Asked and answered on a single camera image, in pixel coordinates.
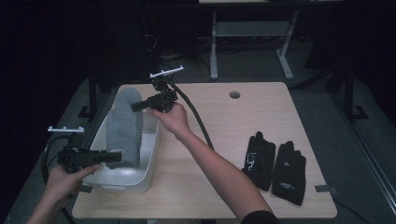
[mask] human arm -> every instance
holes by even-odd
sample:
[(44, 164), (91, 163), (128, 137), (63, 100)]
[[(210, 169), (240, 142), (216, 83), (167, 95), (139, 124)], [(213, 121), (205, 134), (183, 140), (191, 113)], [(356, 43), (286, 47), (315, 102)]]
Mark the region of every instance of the human arm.
[(44, 194), (27, 223), (55, 223), (56, 217), (67, 203), (67, 198), (77, 194), (82, 179), (93, 174), (99, 167), (100, 164), (89, 166), (73, 174), (67, 173), (61, 165), (52, 168)]
[(191, 131), (182, 105), (175, 103), (169, 113), (154, 109), (148, 112), (189, 150), (215, 191), (240, 221), (254, 211), (272, 212), (250, 179)]

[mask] black glove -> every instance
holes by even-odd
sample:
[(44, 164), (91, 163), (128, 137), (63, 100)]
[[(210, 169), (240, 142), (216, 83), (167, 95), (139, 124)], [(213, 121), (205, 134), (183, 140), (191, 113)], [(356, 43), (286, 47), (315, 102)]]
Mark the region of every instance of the black glove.
[(279, 147), (273, 178), (273, 194), (291, 203), (301, 205), (305, 194), (306, 158), (294, 151), (293, 142)]
[(271, 186), (276, 146), (267, 142), (261, 132), (251, 136), (248, 141), (245, 167), (242, 172), (247, 175), (256, 187), (268, 191)]

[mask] plastic container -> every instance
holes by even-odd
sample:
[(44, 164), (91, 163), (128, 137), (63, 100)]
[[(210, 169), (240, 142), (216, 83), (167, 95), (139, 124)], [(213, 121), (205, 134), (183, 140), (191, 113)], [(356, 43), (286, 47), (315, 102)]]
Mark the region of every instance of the plastic container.
[[(102, 163), (102, 167), (83, 181), (99, 190), (128, 191), (142, 193), (149, 189), (157, 148), (160, 140), (160, 122), (143, 112), (142, 146), (140, 148), (139, 168), (117, 168), (110, 170)], [(91, 150), (106, 149), (106, 118), (95, 138)]]

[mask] human hand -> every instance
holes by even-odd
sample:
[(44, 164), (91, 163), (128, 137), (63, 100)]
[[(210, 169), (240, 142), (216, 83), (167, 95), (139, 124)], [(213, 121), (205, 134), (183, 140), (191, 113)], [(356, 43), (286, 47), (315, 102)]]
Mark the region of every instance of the human hand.
[(67, 173), (62, 165), (55, 166), (49, 173), (49, 180), (43, 197), (54, 203), (65, 203), (70, 195), (78, 193), (82, 179), (93, 174), (100, 166), (100, 164), (88, 166), (73, 174)]
[(149, 108), (148, 113), (159, 119), (169, 132), (179, 138), (183, 133), (190, 133), (190, 126), (187, 120), (187, 111), (183, 105), (174, 103), (169, 113), (163, 113), (156, 109)]

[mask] black sleeve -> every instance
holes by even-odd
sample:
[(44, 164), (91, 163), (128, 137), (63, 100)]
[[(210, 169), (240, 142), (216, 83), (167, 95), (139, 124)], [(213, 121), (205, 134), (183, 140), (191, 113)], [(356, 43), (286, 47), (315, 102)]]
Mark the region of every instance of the black sleeve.
[(242, 220), (241, 224), (278, 224), (279, 221), (274, 214), (268, 211), (255, 211)]

